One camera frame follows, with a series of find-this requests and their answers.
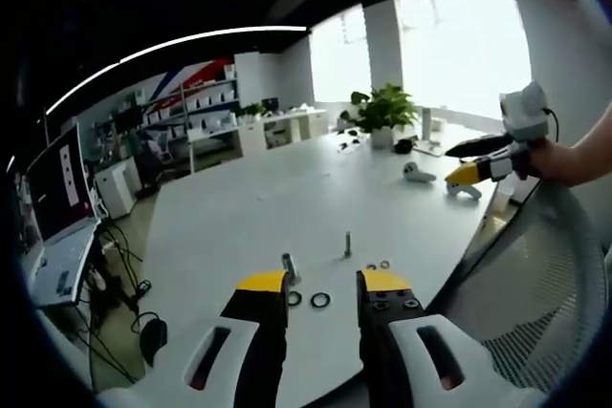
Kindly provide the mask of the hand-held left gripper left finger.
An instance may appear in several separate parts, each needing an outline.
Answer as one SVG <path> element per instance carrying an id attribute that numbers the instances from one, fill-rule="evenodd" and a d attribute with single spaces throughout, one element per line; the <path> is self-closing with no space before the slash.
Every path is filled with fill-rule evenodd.
<path id="1" fill-rule="evenodd" d="M 287 283 L 285 270 L 244 279 L 219 316 L 169 338 L 143 379 L 98 394 L 98 406 L 274 407 L 287 354 Z"/>

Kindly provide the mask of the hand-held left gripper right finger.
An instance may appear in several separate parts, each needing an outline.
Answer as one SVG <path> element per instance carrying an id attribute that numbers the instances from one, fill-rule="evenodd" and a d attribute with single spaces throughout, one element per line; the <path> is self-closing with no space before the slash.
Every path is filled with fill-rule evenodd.
<path id="1" fill-rule="evenodd" d="M 357 272 L 360 358 L 372 407 L 537 407 L 538 389 L 519 388 L 493 367 L 479 342 L 430 314 L 389 270 Z"/>

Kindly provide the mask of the person's right hand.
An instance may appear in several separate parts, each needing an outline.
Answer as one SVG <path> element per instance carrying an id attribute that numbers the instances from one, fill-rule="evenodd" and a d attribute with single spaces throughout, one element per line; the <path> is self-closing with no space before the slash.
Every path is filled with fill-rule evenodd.
<path id="1" fill-rule="evenodd" d="M 549 140 L 535 143 L 530 153 L 531 166 L 546 180 L 574 186 L 580 180 L 580 160 L 573 147 Z"/>

